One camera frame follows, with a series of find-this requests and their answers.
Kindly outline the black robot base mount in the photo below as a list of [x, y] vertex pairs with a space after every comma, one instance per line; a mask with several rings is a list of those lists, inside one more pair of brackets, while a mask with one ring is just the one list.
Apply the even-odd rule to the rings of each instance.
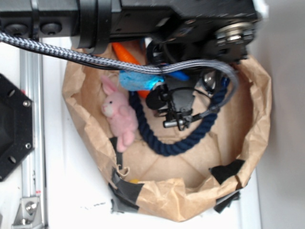
[[3, 74], [0, 75], [0, 180], [34, 150], [33, 101]]

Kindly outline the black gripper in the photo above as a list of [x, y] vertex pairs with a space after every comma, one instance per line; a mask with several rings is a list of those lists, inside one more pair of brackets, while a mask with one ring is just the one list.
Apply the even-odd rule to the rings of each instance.
[[179, 80], [170, 75], [163, 82], [155, 84], [147, 95], [145, 102], [148, 108], [164, 115], [165, 128], [178, 127], [180, 131], [188, 128], [192, 122], [194, 91], [198, 82], [197, 77]]

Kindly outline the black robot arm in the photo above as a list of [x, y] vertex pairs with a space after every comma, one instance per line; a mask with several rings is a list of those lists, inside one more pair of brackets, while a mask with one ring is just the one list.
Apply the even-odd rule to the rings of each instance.
[[261, 16], [251, 0], [3, 0], [0, 40], [90, 67], [160, 75], [147, 106], [164, 127], [210, 129]]

